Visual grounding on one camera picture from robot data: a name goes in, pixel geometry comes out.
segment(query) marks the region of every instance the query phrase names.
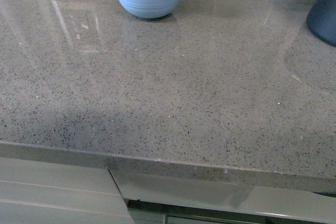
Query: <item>navy canister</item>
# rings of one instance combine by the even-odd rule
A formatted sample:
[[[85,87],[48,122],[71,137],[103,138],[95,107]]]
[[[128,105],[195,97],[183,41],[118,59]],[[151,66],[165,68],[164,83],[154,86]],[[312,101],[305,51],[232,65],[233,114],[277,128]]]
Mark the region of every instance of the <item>navy canister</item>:
[[[336,0],[316,0],[307,16],[310,31],[336,46]]]

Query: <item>gray speckled countertop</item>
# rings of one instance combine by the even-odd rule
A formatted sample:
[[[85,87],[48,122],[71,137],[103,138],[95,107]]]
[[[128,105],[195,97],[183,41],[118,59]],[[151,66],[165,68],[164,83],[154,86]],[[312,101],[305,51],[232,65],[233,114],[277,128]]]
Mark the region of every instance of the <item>gray speckled countertop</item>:
[[[336,191],[336,48],[312,0],[0,0],[0,156]]]

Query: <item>plastic food container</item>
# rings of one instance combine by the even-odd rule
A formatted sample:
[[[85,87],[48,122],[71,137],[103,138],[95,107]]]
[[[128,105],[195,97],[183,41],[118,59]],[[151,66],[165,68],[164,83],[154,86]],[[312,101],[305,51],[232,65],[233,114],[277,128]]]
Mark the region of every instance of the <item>plastic food container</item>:
[[[336,46],[336,0],[316,0],[307,16],[310,31]]]

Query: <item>countertop edge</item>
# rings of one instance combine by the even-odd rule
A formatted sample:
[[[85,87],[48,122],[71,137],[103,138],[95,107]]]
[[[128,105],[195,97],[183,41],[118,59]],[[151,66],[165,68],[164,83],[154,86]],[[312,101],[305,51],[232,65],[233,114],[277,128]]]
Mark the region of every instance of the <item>countertop edge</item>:
[[[22,145],[18,143],[0,142],[0,157],[91,168],[112,169],[129,173],[210,180],[234,184],[249,184],[252,186],[265,186],[283,189],[307,190],[317,193],[336,193],[336,179],[331,178],[170,163],[150,159],[121,157],[112,154],[108,155],[76,150],[62,150],[45,146]]]

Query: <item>countertop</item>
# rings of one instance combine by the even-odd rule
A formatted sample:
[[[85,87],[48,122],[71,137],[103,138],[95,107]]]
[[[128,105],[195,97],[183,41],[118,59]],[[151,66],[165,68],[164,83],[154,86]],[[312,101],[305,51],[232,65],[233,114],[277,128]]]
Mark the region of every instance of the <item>countertop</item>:
[[[0,0],[0,156],[336,192],[314,0]]]

